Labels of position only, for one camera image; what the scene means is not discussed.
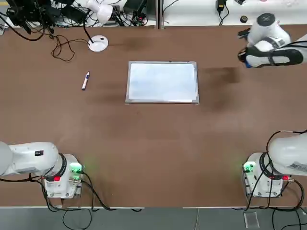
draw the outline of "white lamp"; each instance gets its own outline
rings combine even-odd
[[[97,19],[102,25],[104,25],[109,20],[113,12],[112,6],[99,4],[95,0],[88,0],[87,8],[91,9],[94,13],[96,13]],[[85,29],[85,23],[83,25],[84,30],[90,39],[88,42],[88,47],[90,48],[90,50],[94,52],[100,52],[105,50],[109,45],[108,39],[102,35],[96,35],[91,38]]]

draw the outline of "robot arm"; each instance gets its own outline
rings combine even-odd
[[[81,192],[83,167],[49,142],[7,145],[0,142],[0,176],[35,173],[43,177],[48,197],[73,198]]]
[[[253,196],[278,197],[283,180],[289,180],[289,175],[307,176],[307,133],[277,138],[271,142],[268,151],[269,155],[253,153],[243,165],[246,194],[254,191]]]
[[[250,30],[239,32],[239,37],[248,41],[247,47],[238,54],[248,68],[307,62],[307,35],[291,43],[289,34],[279,26],[273,14],[260,15]]]
[[[307,133],[275,139],[269,154],[277,173],[307,176]]]

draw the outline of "floor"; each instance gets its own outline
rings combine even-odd
[[[302,223],[307,223],[307,216],[299,211]],[[51,213],[45,208],[0,209],[1,230],[65,230],[62,224],[64,212]],[[272,211],[258,210],[260,229],[273,230]],[[89,223],[87,210],[69,212],[65,223],[72,229],[79,230]],[[197,209],[182,208],[146,208],[135,213],[123,209],[117,211],[99,210],[93,213],[93,222],[88,230],[194,230]],[[288,224],[297,224],[295,212],[276,212],[275,229]],[[244,230],[243,211],[229,208],[199,209],[198,230]],[[297,230],[298,226],[285,230]]]

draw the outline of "marker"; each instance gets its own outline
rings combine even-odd
[[[83,82],[83,85],[82,85],[82,90],[85,90],[89,77],[90,77],[90,72],[87,72],[85,79],[84,79],[84,82]]]

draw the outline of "table surface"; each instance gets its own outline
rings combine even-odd
[[[306,25],[285,28],[293,40],[307,31]],[[51,56],[56,42],[47,36],[28,42],[6,31],[0,140],[49,141],[75,155],[112,207],[246,206],[241,165],[247,157],[264,151],[274,131],[306,129],[307,65],[246,69],[236,57],[245,45],[236,37],[242,29],[89,28],[105,35],[109,47],[94,53],[86,43],[72,43],[70,63]],[[56,33],[86,39],[82,28]],[[62,57],[69,56],[64,46]],[[132,60],[197,62],[200,104],[125,104]],[[294,206],[298,196],[290,185],[272,205]],[[33,183],[0,183],[0,197],[0,206],[45,205]],[[84,188],[72,203],[90,206],[90,198]]]

